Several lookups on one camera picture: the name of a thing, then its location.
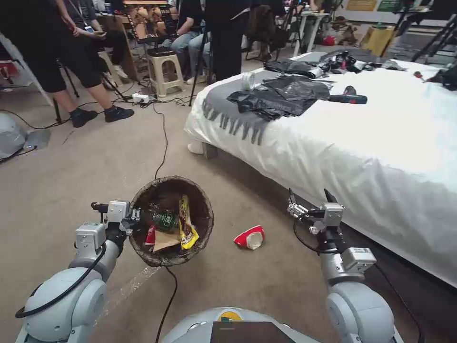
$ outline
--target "black shoe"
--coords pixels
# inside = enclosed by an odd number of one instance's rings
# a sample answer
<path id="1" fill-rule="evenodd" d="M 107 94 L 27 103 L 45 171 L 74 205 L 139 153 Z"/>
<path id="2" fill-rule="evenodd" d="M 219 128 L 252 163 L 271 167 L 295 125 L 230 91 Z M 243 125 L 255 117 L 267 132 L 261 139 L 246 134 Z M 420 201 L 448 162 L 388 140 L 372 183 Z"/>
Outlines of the black shoe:
<path id="1" fill-rule="evenodd" d="M 80 108 L 75 109 L 73 112 L 70 112 L 70 118 L 73 122 L 73 127 L 78 128 L 84 126 L 88 121 L 91 121 L 97 117 L 98 113 L 96 111 L 86 111 Z"/>
<path id="2" fill-rule="evenodd" d="M 121 107 L 113 106 L 110 109 L 105 110 L 105 121 L 113 122 L 120 119 L 131 117 L 134 114 L 134 110 L 127 110 Z"/>

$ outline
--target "poster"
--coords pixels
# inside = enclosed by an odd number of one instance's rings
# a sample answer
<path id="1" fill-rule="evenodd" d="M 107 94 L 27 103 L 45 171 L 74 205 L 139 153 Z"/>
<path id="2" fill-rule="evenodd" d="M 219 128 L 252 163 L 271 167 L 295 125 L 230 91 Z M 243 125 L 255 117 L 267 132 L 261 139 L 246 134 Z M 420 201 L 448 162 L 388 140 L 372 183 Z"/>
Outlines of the poster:
<path id="1" fill-rule="evenodd" d="M 393 12 L 397 9 L 400 0 L 382 0 L 378 6 L 378 12 Z"/>
<path id="2" fill-rule="evenodd" d="M 377 0 L 349 0 L 346 10 L 361 10 L 372 12 L 375 10 Z"/>

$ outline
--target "yellow snack bag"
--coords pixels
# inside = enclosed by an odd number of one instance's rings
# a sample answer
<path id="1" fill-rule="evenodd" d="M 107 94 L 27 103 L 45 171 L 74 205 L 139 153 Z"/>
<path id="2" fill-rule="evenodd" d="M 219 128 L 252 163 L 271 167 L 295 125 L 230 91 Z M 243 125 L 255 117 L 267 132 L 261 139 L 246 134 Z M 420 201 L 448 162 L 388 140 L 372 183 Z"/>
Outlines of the yellow snack bag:
<path id="1" fill-rule="evenodd" d="M 181 248 L 190 249 L 199 238 L 195 226 L 190 222 L 189 197 L 183 194 L 179 201 L 179 233 Z"/>

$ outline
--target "woven trash basket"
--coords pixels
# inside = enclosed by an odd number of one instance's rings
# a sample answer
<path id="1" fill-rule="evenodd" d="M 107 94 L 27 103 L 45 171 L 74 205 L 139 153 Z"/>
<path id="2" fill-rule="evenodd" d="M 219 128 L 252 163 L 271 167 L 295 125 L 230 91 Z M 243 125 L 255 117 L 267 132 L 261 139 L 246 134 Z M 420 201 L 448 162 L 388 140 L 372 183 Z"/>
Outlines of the woven trash basket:
<path id="1" fill-rule="evenodd" d="M 133 208 L 146 209 L 149 204 L 154 203 L 168 209 L 175 208 L 177 211 L 182 194 L 189 197 L 190 220 L 195 225 L 199 239 L 188 250 L 181 249 L 179 244 L 158 252 L 149 252 L 143 247 L 148 234 L 147 225 L 134 230 L 129 237 L 130 243 L 143 261 L 151 267 L 168 267 L 185 263 L 204 249 L 213 229 L 213 210 L 205 192 L 196 183 L 180 176 L 156 179 L 140 189 L 132 200 Z"/>

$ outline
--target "cordless drill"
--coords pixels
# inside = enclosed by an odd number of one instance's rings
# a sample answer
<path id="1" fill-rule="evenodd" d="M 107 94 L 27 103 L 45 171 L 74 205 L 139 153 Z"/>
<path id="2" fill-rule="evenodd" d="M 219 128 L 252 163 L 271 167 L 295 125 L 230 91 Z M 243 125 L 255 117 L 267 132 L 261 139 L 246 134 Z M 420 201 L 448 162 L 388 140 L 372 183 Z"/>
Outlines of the cordless drill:
<path id="1" fill-rule="evenodd" d="M 356 89 L 352 86 L 347 86 L 343 94 L 330 95 L 328 101 L 353 103 L 353 104 L 366 104 L 368 98 L 365 95 L 357 95 Z"/>

